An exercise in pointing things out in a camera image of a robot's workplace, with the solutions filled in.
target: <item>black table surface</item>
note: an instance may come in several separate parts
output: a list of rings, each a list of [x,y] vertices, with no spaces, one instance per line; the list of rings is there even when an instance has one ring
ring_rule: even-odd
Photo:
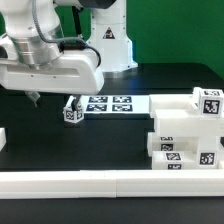
[[[224,89],[203,64],[140,64],[123,79],[108,79],[100,95],[190,94],[193,87]],[[85,115],[63,122],[68,96],[43,94],[36,109],[18,91],[0,88],[0,127],[7,145],[0,171],[150,169],[149,115]],[[117,198],[0,200],[0,223],[223,223],[224,199]]]

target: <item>stacked blocks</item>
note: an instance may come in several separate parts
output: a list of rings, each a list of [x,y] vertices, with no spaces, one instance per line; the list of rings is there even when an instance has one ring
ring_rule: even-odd
[[[175,109],[170,105],[175,104],[177,95],[173,95],[173,101],[169,95],[170,105],[163,107],[158,103],[161,99],[163,95],[150,96],[150,114],[155,119],[155,133],[148,134],[152,169],[223,169],[223,91],[197,87],[191,96],[183,97],[180,105],[177,101]],[[167,155],[176,160],[170,164]]]

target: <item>white cube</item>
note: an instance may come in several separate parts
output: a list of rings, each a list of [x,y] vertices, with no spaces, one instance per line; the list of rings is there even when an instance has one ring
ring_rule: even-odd
[[[78,110],[73,111],[71,107],[64,107],[64,121],[70,123],[78,123],[84,119],[84,110],[81,103],[77,105]]]
[[[224,95],[222,90],[201,89],[199,111],[201,115],[220,117],[223,113]]]
[[[153,170],[195,169],[195,155],[192,152],[153,152]]]
[[[198,151],[198,169],[216,169],[218,164],[218,151]]]

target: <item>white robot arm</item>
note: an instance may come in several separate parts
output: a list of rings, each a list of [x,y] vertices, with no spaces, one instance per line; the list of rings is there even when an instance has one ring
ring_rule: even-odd
[[[64,39],[58,39],[63,32],[54,4],[108,8],[115,1],[0,0],[6,26],[0,37],[5,53],[0,59],[0,84],[27,92],[97,94],[104,83],[99,55],[78,38],[72,39],[82,43],[81,50],[61,49]]]

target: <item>white block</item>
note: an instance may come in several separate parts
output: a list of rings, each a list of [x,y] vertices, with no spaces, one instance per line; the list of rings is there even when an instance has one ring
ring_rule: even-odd
[[[5,144],[6,144],[5,129],[0,128],[0,151],[3,149]]]
[[[154,129],[158,136],[222,136],[224,116],[211,118],[189,110],[156,110]]]
[[[200,91],[201,90],[202,90],[202,88],[200,88],[200,87],[194,87],[194,90],[193,90],[193,102],[194,102],[194,104],[199,105]]]
[[[223,170],[117,172],[117,197],[224,195]]]
[[[218,151],[220,148],[220,137],[200,137],[198,140],[198,151]]]
[[[224,169],[224,160],[219,161],[218,163],[218,169]]]
[[[197,152],[198,138],[158,137],[156,133],[148,133],[148,155],[153,151],[192,151]]]
[[[195,155],[191,152],[153,152],[152,169],[195,169]]]
[[[193,97],[189,94],[159,94],[149,95],[149,113],[151,118],[155,117],[158,109],[189,109],[197,107],[193,104]]]
[[[198,169],[217,169],[218,151],[198,151],[196,167]]]
[[[113,171],[0,173],[0,198],[116,197]]]
[[[201,89],[199,111],[201,115],[220,117],[223,113],[224,95],[222,90]]]
[[[84,110],[82,105],[79,103],[77,106],[77,111],[72,111],[71,107],[64,107],[64,121],[76,124],[84,119]]]

